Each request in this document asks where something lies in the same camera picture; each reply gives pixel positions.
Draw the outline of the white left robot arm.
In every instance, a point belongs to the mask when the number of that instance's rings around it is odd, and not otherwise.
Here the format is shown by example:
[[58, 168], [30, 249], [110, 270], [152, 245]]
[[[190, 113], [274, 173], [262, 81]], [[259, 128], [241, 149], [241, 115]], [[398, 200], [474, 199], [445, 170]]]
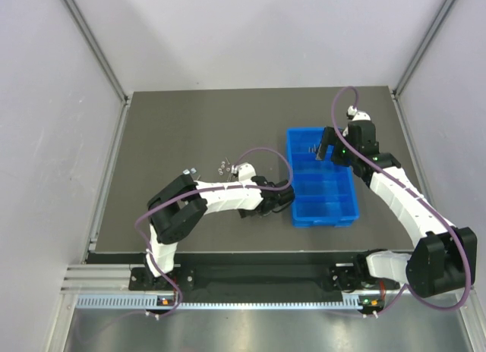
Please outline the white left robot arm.
[[252, 175], [233, 182], [207, 183], [183, 174], [158, 192], [147, 204], [147, 213], [135, 223], [147, 220], [146, 270], [158, 279], [174, 269], [177, 245], [205, 215], [238, 211], [241, 218], [278, 213], [295, 199], [290, 181], [277, 184]]

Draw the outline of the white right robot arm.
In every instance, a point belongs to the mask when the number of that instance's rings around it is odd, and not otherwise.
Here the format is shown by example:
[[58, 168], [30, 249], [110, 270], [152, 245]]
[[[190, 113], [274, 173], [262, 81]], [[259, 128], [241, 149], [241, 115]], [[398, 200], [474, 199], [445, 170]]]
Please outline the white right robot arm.
[[371, 121], [351, 121], [344, 130], [326, 127], [316, 159], [322, 161], [326, 155], [334, 165], [352, 168], [384, 201], [414, 247], [411, 253], [372, 250], [361, 255], [358, 266], [367, 280], [387, 278], [407, 284], [422, 298], [469, 289], [474, 284], [475, 233], [470, 228], [457, 228], [429, 204], [399, 161], [380, 151]]

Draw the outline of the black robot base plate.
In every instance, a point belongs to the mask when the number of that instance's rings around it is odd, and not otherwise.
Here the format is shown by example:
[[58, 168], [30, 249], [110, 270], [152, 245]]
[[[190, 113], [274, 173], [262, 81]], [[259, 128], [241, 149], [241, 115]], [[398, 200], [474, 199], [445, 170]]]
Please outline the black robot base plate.
[[183, 262], [164, 276], [147, 266], [131, 271], [131, 291], [167, 291], [176, 283], [184, 292], [207, 290], [210, 286], [257, 287], [306, 286], [317, 291], [352, 292], [377, 290], [381, 285], [397, 289], [394, 281], [365, 281], [350, 264], [325, 263], [194, 263]]

